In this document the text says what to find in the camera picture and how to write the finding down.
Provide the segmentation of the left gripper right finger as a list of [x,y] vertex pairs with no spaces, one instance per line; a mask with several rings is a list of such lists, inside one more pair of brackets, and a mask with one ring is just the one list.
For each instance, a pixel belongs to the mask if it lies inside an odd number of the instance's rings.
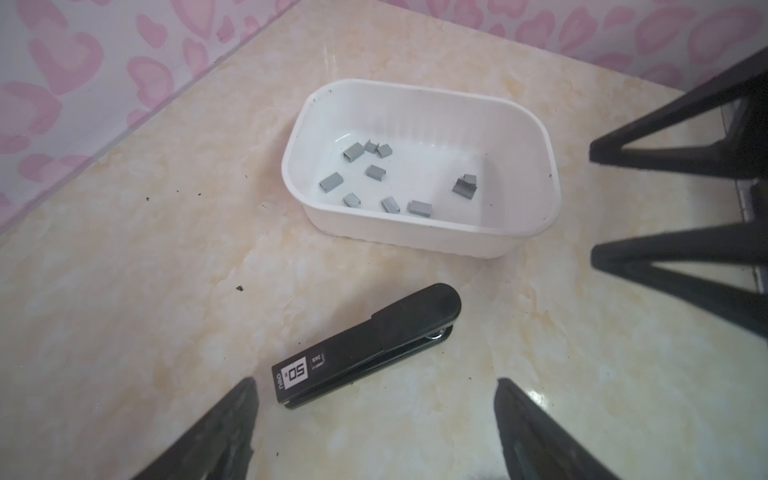
[[508,378],[497,382],[494,413],[510,478],[618,479]]

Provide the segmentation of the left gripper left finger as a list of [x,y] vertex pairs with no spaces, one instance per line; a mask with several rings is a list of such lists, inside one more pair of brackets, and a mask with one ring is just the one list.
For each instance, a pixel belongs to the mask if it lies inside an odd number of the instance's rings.
[[244,479],[258,408],[256,381],[246,377],[135,477]]

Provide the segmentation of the black stapler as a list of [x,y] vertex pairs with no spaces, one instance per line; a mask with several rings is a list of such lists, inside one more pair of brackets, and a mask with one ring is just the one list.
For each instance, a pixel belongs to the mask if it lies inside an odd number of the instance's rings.
[[272,366],[277,402],[296,409],[446,341],[462,302],[433,284]]

